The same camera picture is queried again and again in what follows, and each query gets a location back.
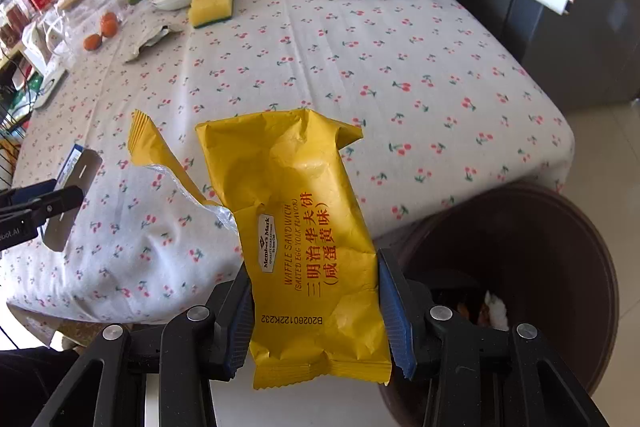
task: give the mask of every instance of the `tile floor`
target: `tile floor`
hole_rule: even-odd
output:
[[[576,139],[564,195],[605,239],[620,288],[620,324],[594,395],[611,427],[640,425],[640,104],[567,115]]]

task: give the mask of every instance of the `cherry pattern tablecloth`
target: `cherry pattern tablecloth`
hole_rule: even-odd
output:
[[[125,64],[162,21],[184,32]],[[194,126],[298,107],[362,128],[342,158],[374,237],[518,178],[560,190],[572,161],[562,114],[455,0],[235,0],[197,30],[145,1],[31,119],[14,185],[57,176],[74,143],[104,163],[63,253],[39,239],[4,253],[10,302],[101,322],[203,303],[242,263],[238,237],[130,163],[130,115],[148,113],[213,197]]]

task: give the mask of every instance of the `trash can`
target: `trash can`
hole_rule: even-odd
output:
[[[607,246],[570,201],[519,182],[425,220],[398,253],[408,279],[477,282],[506,304],[509,324],[540,329],[582,386],[595,391],[618,329],[618,284]],[[380,387],[403,426],[422,426],[428,383],[394,368]]]

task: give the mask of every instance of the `silver screw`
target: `silver screw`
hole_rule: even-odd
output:
[[[119,339],[122,336],[123,330],[122,326],[117,324],[112,324],[111,326],[107,326],[102,330],[102,336],[107,341],[114,341]]]
[[[535,339],[538,336],[538,330],[536,329],[536,327],[532,326],[531,324],[527,324],[526,322],[519,324],[516,328],[516,331],[518,332],[519,336],[529,341],[531,339]]]
[[[429,313],[437,321],[448,321],[453,317],[453,312],[446,306],[434,306]]]
[[[209,317],[209,309],[206,306],[194,306],[187,312],[187,318],[193,322],[200,322]]]

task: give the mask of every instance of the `sponge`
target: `sponge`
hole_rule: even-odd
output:
[[[189,22],[200,28],[221,20],[229,19],[233,13],[234,0],[191,0]]]

